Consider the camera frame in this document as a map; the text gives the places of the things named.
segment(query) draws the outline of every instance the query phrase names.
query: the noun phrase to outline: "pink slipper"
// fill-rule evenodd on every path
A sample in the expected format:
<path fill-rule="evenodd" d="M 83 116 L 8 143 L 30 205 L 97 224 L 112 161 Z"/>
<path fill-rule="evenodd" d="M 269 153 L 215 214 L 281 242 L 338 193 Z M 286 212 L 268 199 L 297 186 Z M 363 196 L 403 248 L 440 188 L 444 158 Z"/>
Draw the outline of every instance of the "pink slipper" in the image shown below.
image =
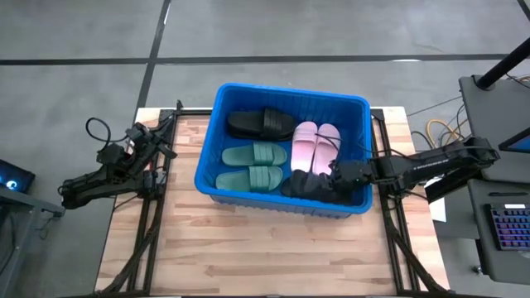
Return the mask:
<path fill-rule="evenodd" d="M 309 172 L 316 145 L 316 124 L 311 121 L 300 123 L 292 135 L 291 171 Z"/>
<path fill-rule="evenodd" d="M 331 174 L 330 163 L 335 158 L 339 151 L 337 148 L 340 148 L 340 134 L 337 128 L 331 124 L 322 124 L 318 129 L 318 136 L 316 139 L 316 148 L 315 148 L 315 157 L 313 159 L 313 173 L 319 175 L 320 173 L 326 173 L 327 175 Z"/>

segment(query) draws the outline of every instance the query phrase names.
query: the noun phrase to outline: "blue plastic bin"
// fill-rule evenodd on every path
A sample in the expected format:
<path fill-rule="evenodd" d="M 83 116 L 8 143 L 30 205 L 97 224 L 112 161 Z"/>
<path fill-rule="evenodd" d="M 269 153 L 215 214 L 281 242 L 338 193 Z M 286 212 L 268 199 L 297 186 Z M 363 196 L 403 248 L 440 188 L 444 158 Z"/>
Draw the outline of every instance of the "blue plastic bin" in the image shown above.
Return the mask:
<path fill-rule="evenodd" d="M 317 125 L 330 123 L 340 132 L 340 159 L 362 160 L 370 158 L 370 153 L 359 147 L 371 147 L 370 107 L 359 96 L 328 94 L 322 92 L 283 89 L 253 84 L 228 83 L 219 88 L 215 99 L 205 144 L 200 154 L 195 173 L 195 187 L 203 194 L 223 204 L 237 204 L 263 209 L 299 214 L 310 214 L 343 219 L 351 214 L 362 214 L 372 206 L 372 187 L 365 186 L 352 195 L 351 206 L 329 204 L 309 199 L 289 198 L 281 195 L 280 187 L 270 194 L 218 190 L 215 178 L 220 173 L 241 171 L 242 168 L 225 166 L 221 152 L 225 148 L 250 145 L 253 140 L 232 138 L 226 128 L 227 118 L 233 111 L 261 111 L 276 108 L 292 115 L 298 123 L 313 121 Z M 291 176 L 292 142 L 279 142 L 288 154 L 288 160 L 281 166 L 284 180 Z"/>

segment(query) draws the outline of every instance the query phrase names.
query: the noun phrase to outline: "black metal frame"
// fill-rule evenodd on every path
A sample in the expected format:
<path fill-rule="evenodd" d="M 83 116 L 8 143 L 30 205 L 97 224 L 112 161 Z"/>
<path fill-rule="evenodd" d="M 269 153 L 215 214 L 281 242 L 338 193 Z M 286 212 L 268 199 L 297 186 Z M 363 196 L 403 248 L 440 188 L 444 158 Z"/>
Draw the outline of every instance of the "black metal frame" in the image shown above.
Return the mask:
<path fill-rule="evenodd" d="M 177 118 L 175 121 L 175 126 L 173 127 L 173 131 L 171 134 L 171 139 L 168 141 L 173 144 L 174 138 L 176 135 L 176 125 L 178 117 L 180 116 L 199 116 L 199 115 L 210 115 L 212 112 L 211 108 L 183 108 L 182 105 L 179 103 L 177 105 Z M 390 140 L 388 137 L 388 131 L 386 128 L 386 123 L 384 120 L 383 110 L 382 109 L 372 109 L 371 114 L 373 116 L 373 120 L 378 123 L 380 132 L 381 132 L 381 138 L 383 142 L 383 148 L 378 148 L 377 142 L 375 139 L 375 128 L 374 125 L 372 125 L 372 134 L 373 134 L 373 150 L 374 151 L 384 151 L 385 155 L 390 154 Z M 164 171 L 169 173 L 171 165 L 171 160 L 168 158 L 164 159 L 163 168 Z M 156 254 L 157 254 L 157 243 L 158 243 L 158 235 L 160 232 L 161 227 L 161 215 L 162 215 L 162 209 L 164 205 L 164 199 L 165 199 L 165 193 L 166 193 L 166 181 L 164 182 L 162 188 L 163 192 L 160 194 L 160 199 L 157 201 L 157 206 L 155 209 L 155 216 L 152 221 L 152 226 L 147 230 L 147 233 L 144 237 L 142 235 L 145 232 L 145 228 L 147 226 L 147 216 L 149 214 L 149 201 L 144 200 L 142 205 L 142 212 L 140 214 L 140 220 L 138 223 L 138 231 L 137 231 L 137 241 L 135 243 L 135 249 L 134 254 L 131 256 L 131 259 L 128 261 L 122 272 L 116 276 L 116 279 L 119 279 L 120 281 L 125 281 L 128 279 L 128 284 L 125 291 L 119 291 L 122 286 L 123 282 L 120 283 L 120 286 L 116 286 L 112 289 L 112 291 L 100 291 L 100 292 L 94 292 L 92 294 L 88 294 L 85 296 L 71 296 L 69 298 L 114 298 L 114 297 L 156 297 L 150 295 L 151 291 L 151 284 L 152 284 L 152 275 L 154 272 L 154 266 L 155 266 L 155 260 L 156 260 Z M 394 285 L 396 287 L 396 296 L 403 296 L 403 297 L 453 297 L 453 298 L 480 298 L 483 296 L 468 296 L 468 295 L 457 295 L 455 293 L 452 293 L 450 291 L 445 291 L 441 287 L 436 287 L 437 284 L 434 282 L 434 280 L 431 279 L 431 277 L 426 273 L 426 270 L 422 267 L 421 263 L 417 258 L 414 256 L 411 250 L 411 242 L 410 237 L 408 234 L 407 229 L 407 221 L 405 219 L 405 213 L 402 207 L 402 203 L 400 200 L 395 202 L 395 206 L 393 209 L 391 209 L 388 205 L 389 197 L 388 197 L 388 190 L 385 185 L 379 185 L 379 197 L 381 199 L 381 206 L 383 209 L 383 222 L 385 227 L 385 233 L 387 237 L 387 244 L 388 244 L 388 254 L 389 259 L 392 267 L 393 272 L 393 281 Z M 397 215 L 397 223 L 398 227 L 396 228 L 392 216 L 391 211 L 396 210 Z M 406 290 L 404 289 L 403 285 L 403 277 L 401 268 L 399 266 L 399 258 L 398 258 L 398 250 L 396 249 L 396 246 L 400 247 L 402 249 L 402 252 L 405 256 L 405 262 L 407 264 L 408 269 L 408 278 L 410 280 L 410 284 L 412 289 Z M 145 278 L 143 282 L 143 286 L 141 290 L 136 289 L 136 282 L 137 282 L 137 273 L 138 273 L 138 263 L 141 259 L 142 254 L 147 250 L 147 247 L 149 247 L 148 256 L 147 256 L 147 265 L 146 265 L 146 273 Z M 431 281 L 431 284 L 427 286 L 429 291 L 421 291 L 419 286 L 419 280 L 418 276 L 428 276 L 427 280 Z M 199 296 L 190 296 L 190 298 L 198 298 Z M 364 297 L 364 296 L 341 296 L 341 297 Z"/>

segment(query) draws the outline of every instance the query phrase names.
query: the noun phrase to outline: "computer monitor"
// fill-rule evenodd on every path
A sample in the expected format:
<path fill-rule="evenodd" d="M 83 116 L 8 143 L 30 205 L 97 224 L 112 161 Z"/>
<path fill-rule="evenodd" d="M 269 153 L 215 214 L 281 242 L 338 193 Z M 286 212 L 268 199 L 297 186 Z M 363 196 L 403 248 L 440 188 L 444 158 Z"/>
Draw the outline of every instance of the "computer monitor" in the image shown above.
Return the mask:
<path fill-rule="evenodd" d="M 500 143 L 499 150 L 530 153 L 530 127 Z"/>
<path fill-rule="evenodd" d="M 35 174 L 15 166 L 7 161 L 0 160 L 0 187 L 27 193 Z"/>

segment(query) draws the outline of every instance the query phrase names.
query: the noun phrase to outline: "green slipper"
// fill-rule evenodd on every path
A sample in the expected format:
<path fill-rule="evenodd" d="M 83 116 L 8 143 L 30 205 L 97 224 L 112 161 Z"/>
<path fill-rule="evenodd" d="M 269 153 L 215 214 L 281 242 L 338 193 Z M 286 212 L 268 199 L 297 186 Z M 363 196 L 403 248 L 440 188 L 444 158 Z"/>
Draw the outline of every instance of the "green slipper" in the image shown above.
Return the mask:
<path fill-rule="evenodd" d="M 250 166 L 244 171 L 223 173 L 215 179 L 219 190 L 267 193 L 282 183 L 283 172 L 277 166 Z"/>
<path fill-rule="evenodd" d="M 280 166 L 287 161 L 287 152 L 271 142 L 254 142 L 224 149 L 221 159 L 227 166 Z"/>

